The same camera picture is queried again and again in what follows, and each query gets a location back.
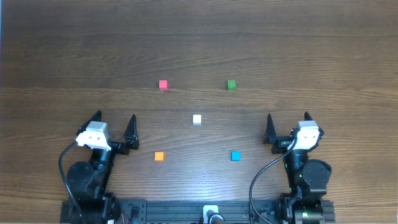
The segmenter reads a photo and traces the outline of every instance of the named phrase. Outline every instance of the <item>cable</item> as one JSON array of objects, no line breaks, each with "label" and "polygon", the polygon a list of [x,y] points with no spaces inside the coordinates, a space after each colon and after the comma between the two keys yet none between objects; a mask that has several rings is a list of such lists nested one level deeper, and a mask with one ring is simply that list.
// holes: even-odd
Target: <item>cable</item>
[{"label": "cable", "polygon": [[252,182],[251,182],[251,185],[250,185],[250,188],[249,188],[249,200],[250,200],[250,204],[251,204],[253,210],[257,213],[257,215],[258,215],[261,219],[263,219],[266,223],[268,223],[268,224],[273,224],[273,223],[270,222],[269,220],[267,220],[266,218],[264,218],[264,217],[257,211],[257,209],[256,209],[255,206],[254,206],[254,203],[253,203],[253,196],[252,196],[253,186],[254,186],[254,184],[256,183],[257,178],[259,178],[259,176],[260,176],[266,169],[268,169],[270,166],[274,165],[275,163],[279,162],[281,159],[283,159],[283,158],[285,158],[287,155],[289,155],[289,153],[292,152],[293,149],[294,149],[294,147],[296,146],[296,143],[297,143],[297,136],[294,135],[294,143],[293,143],[292,147],[290,147],[290,149],[292,149],[292,150],[287,150],[287,152],[285,152],[283,155],[281,155],[278,159],[276,159],[276,160],[270,162],[268,165],[266,165],[264,168],[262,168],[262,169],[256,174],[256,176],[254,177],[254,179],[253,179]]},{"label": "cable", "polygon": [[65,174],[63,173],[63,168],[62,168],[62,160],[63,160],[64,155],[69,151],[69,149],[71,149],[73,146],[75,146],[76,143],[77,143],[76,141],[73,141],[66,149],[63,150],[63,152],[60,155],[60,158],[59,158],[59,161],[58,161],[58,165],[60,167],[60,173],[61,173],[61,177],[62,177],[63,183],[65,184],[65,187],[67,188],[67,191],[69,193],[70,199],[72,200],[73,205],[76,207],[77,212],[80,214],[80,218],[81,218],[83,224],[86,224],[86,220],[83,217],[83,212],[82,212],[79,204],[77,203],[76,199],[72,195],[72,191],[70,190],[69,183],[67,181],[67,178],[65,177]]}]

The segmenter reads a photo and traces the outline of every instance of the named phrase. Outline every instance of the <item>red cube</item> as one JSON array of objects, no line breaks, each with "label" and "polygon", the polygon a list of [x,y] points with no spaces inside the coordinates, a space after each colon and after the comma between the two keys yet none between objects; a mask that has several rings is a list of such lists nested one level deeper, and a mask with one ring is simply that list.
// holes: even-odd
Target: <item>red cube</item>
[{"label": "red cube", "polygon": [[169,84],[167,84],[167,80],[159,80],[159,89],[160,90],[169,90]]}]

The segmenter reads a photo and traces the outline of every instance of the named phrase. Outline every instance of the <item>wood grain surface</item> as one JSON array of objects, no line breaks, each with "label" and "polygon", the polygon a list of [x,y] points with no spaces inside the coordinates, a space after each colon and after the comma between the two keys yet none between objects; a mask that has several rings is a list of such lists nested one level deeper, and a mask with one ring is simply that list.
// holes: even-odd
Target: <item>wood grain surface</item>
[{"label": "wood grain surface", "polygon": [[[1,33],[0,222],[59,221],[58,157],[96,110],[114,140],[137,115],[119,198],[248,200],[276,158],[267,114],[282,135],[309,111],[336,220],[397,221],[398,1],[3,0]],[[73,148],[65,170],[89,157]],[[277,164],[254,198],[288,191]]]}]

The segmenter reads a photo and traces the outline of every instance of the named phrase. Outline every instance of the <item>wooden table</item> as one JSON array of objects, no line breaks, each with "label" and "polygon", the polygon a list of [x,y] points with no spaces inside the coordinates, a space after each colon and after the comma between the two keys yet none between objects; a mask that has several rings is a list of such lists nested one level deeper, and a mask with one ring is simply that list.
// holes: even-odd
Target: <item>wooden table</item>
[{"label": "wooden table", "polygon": [[[58,221],[58,157],[96,110],[114,140],[137,115],[140,148],[110,180],[119,198],[247,200],[276,158],[267,114],[283,135],[309,111],[336,220],[397,221],[397,1],[3,0],[0,222]],[[90,153],[73,148],[65,170]],[[288,191],[279,163],[254,198]]]}]

